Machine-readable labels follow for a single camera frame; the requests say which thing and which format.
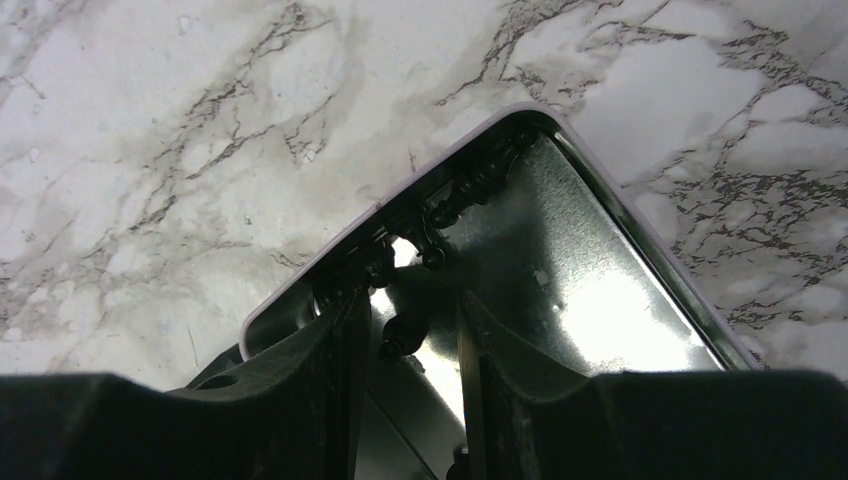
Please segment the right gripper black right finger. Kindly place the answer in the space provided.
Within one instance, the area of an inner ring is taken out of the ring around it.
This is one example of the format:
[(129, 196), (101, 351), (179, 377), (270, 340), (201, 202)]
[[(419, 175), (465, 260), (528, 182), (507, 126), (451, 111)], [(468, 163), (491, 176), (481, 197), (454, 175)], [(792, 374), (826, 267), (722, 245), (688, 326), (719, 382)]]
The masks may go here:
[(473, 479), (843, 479), (847, 389), (813, 371), (583, 376), (458, 297)]

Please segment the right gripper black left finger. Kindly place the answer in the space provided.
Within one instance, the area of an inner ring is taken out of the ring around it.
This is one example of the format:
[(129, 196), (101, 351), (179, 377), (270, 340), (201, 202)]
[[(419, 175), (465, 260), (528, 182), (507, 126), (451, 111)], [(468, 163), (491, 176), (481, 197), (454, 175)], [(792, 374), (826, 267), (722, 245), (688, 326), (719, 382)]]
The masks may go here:
[(350, 479), (370, 335), (362, 289), (193, 389), (5, 376), (5, 479)]

